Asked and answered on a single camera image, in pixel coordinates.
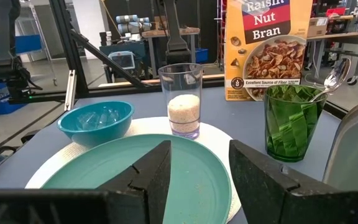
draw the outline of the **floor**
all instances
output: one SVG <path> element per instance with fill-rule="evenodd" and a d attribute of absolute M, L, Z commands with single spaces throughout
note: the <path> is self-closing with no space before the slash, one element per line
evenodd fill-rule
<path fill-rule="evenodd" d="M 346 49 L 357 50 L 355 45 L 346 45 Z M 97 87 L 99 84 L 105 83 L 104 71 L 100 60 L 87 60 L 82 58 L 82 64 L 89 87 Z M 352 58 L 352 70 L 349 77 L 354 72 L 357 59 Z M 32 79 L 36 84 L 44 88 L 44 91 L 65 90 L 67 87 L 68 66 L 66 60 L 54 60 L 53 68 L 46 61 L 26 63 L 28 71 L 32 74 Z M 306 79 L 302 80 L 302 84 L 314 85 L 314 82 L 322 83 L 330 72 L 331 68 L 322 68 L 320 70 L 318 80 L 313 79 L 312 72 L 304 72 Z M 56 74 L 58 86 L 53 84 L 53 72 Z M 215 65 L 204 67 L 206 74 L 221 74 L 220 69 Z M 329 101 L 339 105 L 342 108 L 350 110 L 358 104 L 358 83 L 355 86 L 349 86 L 344 83 L 333 95 L 329 97 Z M 63 105 L 57 102 L 32 103 L 12 114 L 0 116 L 0 142 L 4 142 L 10 146 L 21 145 L 20 138 L 36 129 L 42 129 L 50 124 L 63 113 Z"/>

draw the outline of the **green cup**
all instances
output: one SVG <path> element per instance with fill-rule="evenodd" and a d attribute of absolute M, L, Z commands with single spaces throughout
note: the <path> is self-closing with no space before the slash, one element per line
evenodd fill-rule
<path fill-rule="evenodd" d="M 309 101 L 321 90 L 303 85 L 274 85 L 265 92 L 267 154 L 284 162 L 301 161 L 327 100 Z"/>

